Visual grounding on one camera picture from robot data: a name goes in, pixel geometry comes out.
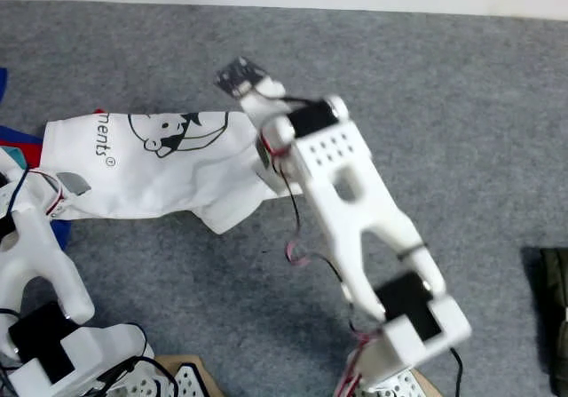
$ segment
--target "red wire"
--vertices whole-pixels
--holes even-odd
[[[361,352],[363,351],[363,347],[367,342],[368,340],[365,339],[359,342],[359,346],[357,347],[357,352],[353,355],[353,358],[351,359],[350,363],[347,365],[347,368],[345,368],[345,372],[343,374],[344,380],[341,384],[341,387],[338,387],[338,390],[335,391],[334,397],[349,397],[349,395],[353,392],[354,387],[357,386],[357,384],[359,383],[361,379],[360,374],[358,374],[358,376],[355,378],[356,381],[355,386],[352,386],[351,389],[349,389],[347,395],[343,396],[343,389],[353,380],[352,373],[353,369],[355,368],[355,363],[357,363],[357,360],[361,355]]]
[[[352,395],[352,393],[355,391],[355,388],[357,388],[357,385],[359,385],[360,380],[361,380],[361,374],[359,373],[355,378],[355,380],[353,381],[349,390],[347,390],[347,394],[345,395],[345,397],[350,397]]]
[[[292,258],[292,252],[294,251],[294,248],[297,246],[297,244],[298,240],[291,240],[288,242],[288,244],[286,245],[286,259],[293,266],[307,266],[308,264],[310,264],[310,259],[308,257],[301,257],[298,259]]]
[[[41,172],[41,171],[30,171],[30,172],[31,172],[31,173],[37,173],[37,174],[39,174],[39,175],[41,175],[41,176],[43,176],[43,177],[47,177],[47,178],[49,178],[49,179],[56,180],[54,177],[52,177],[51,175],[49,175],[48,173],[45,173],[45,172]],[[46,215],[49,215],[49,214],[57,207],[57,205],[59,204],[59,202],[60,202],[61,200],[63,200],[63,199],[64,199],[64,197],[63,197],[63,188],[62,188],[61,186],[59,186],[59,191],[58,191],[57,197],[56,197],[56,198],[54,199],[54,201],[51,203],[51,206],[47,209],[47,211],[45,212],[45,214],[46,214]]]
[[[262,141],[264,148],[266,148],[266,151],[272,157],[280,157],[282,155],[287,155],[288,152],[290,151],[290,146],[281,148],[280,150],[272,150],[272,148],[270,147],[270,144],[268,144],[268,141],[264,137],[262,131],[259,132],[259,135],[260,135],[260,140]]]

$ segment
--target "white plastic part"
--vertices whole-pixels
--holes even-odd
[[[271,117],[292,111],[287,103],[278,100],[285,95],[282,83],[267,76],[239,102],[255,128],[260,129]]]
[[[363,269],[361,235],[374,233],[396,252],[420,246],[422,239],[392,200],[357,126],[347,121],[297,139],[288,159],[296,166],[295,178],[317,214],[329,256],[353,303],[383,322],[384,308]],[[351,200],[337,193],[339,180],[349,184]]]
[[[376,391],[367,392],[358,387],[352,397],[426,397],[410,370],[405,370],[380,384]]]
[[[20,167],[12,171],[4,171],[4,174],[8,176],[13,175],[14,180],[0,188],[0,218],[6,214],[8,202],[21,176],[20,171]],[[67,191],[55,174],[39,169],[33,169],[27,174],[26,189],[32,205],[49,214],[49,219],[57,217],[75,198],[75,195]]]
[[[75,370],[52,384],[39,360],[33,359],[10,374],[19,397],[76,397],[89,391],[104,372],[144,349],[140,329],[117,324],[106,329],[79,328],[61,339],[61,346]]]
[[[270,141],[270,149],[274,152],[289,147],[296,132],[288,118],[279,115],[268,121],[262,129],[262,135],[266,141]]]
[[[422,246],[410,251],[403,259],[403,263],[417,272],[425,281],[424,287],[435,297],[446,293],[446,281],[436,266],[430,251]]]
[[[177,372],[175,379],[179,387],[179,397],[208,397],[207,390],[203,389],[199,370],[193,364],[185,364]],[[174,397],[174,387],[170,386],[168,397]]]
[[[154,358],[150,345],[146,346],[145,357]],[[155,367],[145,361],[139,361],[134,370],[114,384],[107,397],[165,397],[168,395],[170,381],[157,372]]]
[[[263,80],[264,91],[269,90],[271,82],[268,77]],[[284,111],[280,102],[271,104],[265,99],[258,103],[249,99],[241,100],[241,105],[258,129],[263,128],[266,117]],[[365,344],[361,353],[356,351],[348,359],[349,366],[351,361],[354,363],[353,377],[360,374],[361,387],[372,392],[385,380],[467,338],[471,330],[460,307],[446,295],[444,278],[414,224],[384,185],[367,144],[349,120],[347,107],[336,96],[328,97],[327,102],[339,123],[295,139],[289,154],[279,159],[288,164],[287,170],[293,171],[293,179],[316,213],[327,239],[330,261],[343,279],[343,294],[380,323],[385,321],[384,307],[363,268],[361,235],[371,232],[421,276],[424,288],[434,296],[429,309],[441,329],[436,336],[422,341],[405,315],[384,323],[382,333]],[[285,123],[273,126],[264,135],[265,142],[269,147],[277,147],[289,141],[289,133]],[[338,191],[341,182],[348,184],[349,197]]]
[[[11,157],[0,150],[0,171],[18,182],[23,171]],[[23,291],[30,280],[43,277],[51,283],[65,316],[78,324],[95,312],[75,264],[59,248],[49,220],[36,207],[36,201],[23,183],[12,209],[16,231],[0,244],[0,307],[19,311]],[[8,337],[8,328],[16,322],[9,314],[0,314],[0,352],[18,360]]]
[[[365,345],[356,360],[354,372],[362,376],[362,389],[376,391],[401,370],[431,359],[470,335],[471,327],[452,297],[433,299],[428,307],[441,333],[422,341],[405,315],[385,323],[382,333]]]
[[[349,119],[349,110],[345,105],[343,99],[338,95],[327,95],[324,100],[331,106],[331,111],[340,122],[345,122]]]

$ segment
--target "blue fabric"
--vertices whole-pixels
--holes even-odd
[[[0,139],[8,142],[19,142],[24,144],[42,144],[43,140],[33,135],[27,135],[23,132],[15,131],[14,129],[0,126]]]
[[[0,67],[0,102],[6,92],[6,85],[8,84],[8,70]]]
[[[62,250],[67,247],[67,242],[69,241],[69,233],[71,232],[71,221],[62,221],[61,219],[54,219],[51,222],[51,229],[55,234],[57,243]]]

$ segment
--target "cable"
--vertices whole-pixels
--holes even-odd
[[[369,332],[365,332],[355,327],[353,321],[353,315],[355,314],[355,305],[353,303],[349,303],[349,329],[353,332],[353,335],[357,338],[359,342],[368,342],[374,337],[379,335],[380,329],[371,330]]]
[[[26,179],[28,172],[29,172],[29,167],[27,167],[23,171],[23,173],[21,174],[20,181],[18,181],[18,185],[14,188],[14,191],[12,192],[12,196],[10,197],[10,201],[8,202],[8,207],[6,209],[6,215],[11,215],[12,209],[13,209],[14,204],[16,202],[16,198],[18,197],[18,193],[20,192],[21,187],[24,184],[24,180]],[[0,314],[13,315],[18,320],[20,319],[20,313],[18,313],[17,311],[11,310],[10,308],[0,308]],[[2,381],[2,385],[0,386],[0,391],[2,391],[3,394],[4,394],[4,389],[6,388],[8,391],[10,391],[10,393],[17,396],[18,394],[16,393],[16,390],[14,390],[14,387],[12,386],[12,382],[8,378],[8,374],[6,373],[6,370],[12,370],[12,368],[6,368],[2,364],[0,364],[0,380]]]
[[[8,209],[6,209],[6,215],[10,215],[10,213],[12,212],[14,203],[16,202],[16,197],[18,197],[18,193],[21,190],[21,186],[24,184],[24,180],[26,179],[28,172],[29,172],[29,167],[27,167],[24,170],[24,172],[21,174],[20,181],[18,181],[18,185],[16,186],[16,188],[14,188],[12,197],[10,198],[10,202],[8,203]]]
[[[52,175],[50,175],[49,173],[46,173],[44,171],[40,171],[38,169],[34,169],[33,171],[30,171],[30,173],[36,173],[38,175],[41,175],[47,182],[48,184],[55,190],[56,188],[54,187],[54,185],[47,179],[51,179],[55,182],[58,183],[58,187],[57,187],[57,194],[55,195],[55,197],[53,197],[53,200],[50,203],[50,207],[47,208],[47,210],[45,211],[46,215],[49,215],[59,204],[59,202],[61,200],[63,200],[63,185],[59,182],[58,179],[55,179]]]
[[[18,320],[21,319],[20,313],[15,310],[11,310],[10,308],[0,308],[0,314],[8,314],[16,317]]]
[[[148,347],[148,336],[147,336],[144,328],[142,326],[140,326],[139,324],[135,323],[135,322],[127,322],[127,323],[124,323],[124,324],[136,326],[137,328],[140,329],[140,331],[142,332],[142,335],[144,335],[144,349],[142,350],[142,354],[134,356],[134,357],[130,357],[128,360],[125,360],[125,361],[117,364],[114,367],[114,369],[116,369],[116,372],[110,377],[110,379],[108,379],[108,381],[105,382],[105,385],[100,390],[91,390],[91,391],[87,392],[83,397],[87,397],[87,396],[105,397],[107,395],[108,391],[111,389],[111,387],[114,384],[116,384],[118,381],[120,381],[129,372],[132,372],[134,370],[134,367],[136,366],[136,364],[141,362],[141,361],[145,361],[146,363],[150,363],[155,368],[157,368],[173,384],[173,386],[174,386],[173,397],[178,397],[179,386],[178,386],[178,382],[176,381],[176,379],[158,361],[144,356],[144,353],[146,352],[146,349]]]
[[[290,200],[292,201],[292,206],[294,207],[294,218],[296,220],[295,237],[292,240],[290,240],[286,245],[286,252],[285,252],[286,259],[293,266],[307,266],[311,261],[310,258],[321,259],[322,261],[325,261],[327,263],[327,265],[331,268],[331,270],[334,272],[337,280],[339,280],[340,283],[343,283],[343,279],[342,279],[341,275],[339,274],[339,272],[337,271],[337,268],[335,268],[335,266],[331,263],[331,261],[329,259],[327,259],[323,255],[321,255],[320,253],[311,252],[311,253],[306,254],[303,257],[298,258],[298,259],[294,259],[292,257],[292,252],[294,251],[294,248],[298,245],[298,242],[300,241],[300,232],[302,231],[302,221],[301,221],[301,218],[300,218],[300,210],[298,209],[298,204],[296,202],[296,197],[294,196],[294,193],[292,192],[292,187],[290,186],[288,178],[286,178],[286,174],[284,173],[284,171],[282,170],[281,167],[280,167],[279,175],[282,177],[282,179],[284,180],[284,183],[286,184],[286,189],[288,190],[288,193],[290,195]]]
[[[17,369],[17,367],[5,367],[4,365],[0,364],[0,381],[2,382],[2,385],[0,385],[0,391],[3,392],[3,389],[7,389],[11,394],[17,397],[18,393],[16,393],[16,390],[14,390],[12,381],[10,381],[10,379],[8,378],[8,373],[6,372],[6,370],[14,369]]]
[[[452,353],[452,356],[455,358],[455,360],[458,363],[458,375],[457,378],[455,379],[455,397],[460,397],[460,393],[462,390],[463,361],[455,348],[451,347],[450,353]]]
[[[347,390],[346,397],[351,397],[353,395],[353,392],[355,391],[355,388],[357,388],[357,385],[359,385],[360,380],[361,380],[361,374],[359,373],[351,383],[349,389]]]
[[[256,92],[258,95],[260,95],[261,97],[268,99],[270,101],[282,101],[282,102],[288,102],[288,103],[299,103],[299,104],[305,104],[306,106],[309,106],[311,104],[314,104],[315,101],[311,100],[311,99],[307,99],[307,98],[298,98],[298,97],[271,97],[270,95],[266,95],[264,93],[262,93],[261,91],[259,91],[257,88],[252,88],[252,90],[254,92]]]
[[[99,391],[95,392],[94,394],[87,393],[86,395],[94,395],[94,397],[105,397],[108,393],[108,390],[116,384],[120,380],[121,375],[124,372],[132,372],[134,367],[140,361],[145,361],[146,363],[150,363],[155,368],[157,368],[174,386],[174,393],[173,397],[179,397],[179,385],[176,379],[164,368],[158,361],[151,359],[149,357],[144,357],[142,355],[137,355],[134,357],[130,357],[128,360],[123,361],[116,365],[117,372],[113,375],[113,377],[106,382],[105,386],[103,386]]]

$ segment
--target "white t-shirt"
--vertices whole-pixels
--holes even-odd
[[[41,167],[91,186],[59,218],[192,210],[223,233],[276,196],[254,172],[255,137],[240,112],[98,113],[47,123]]]

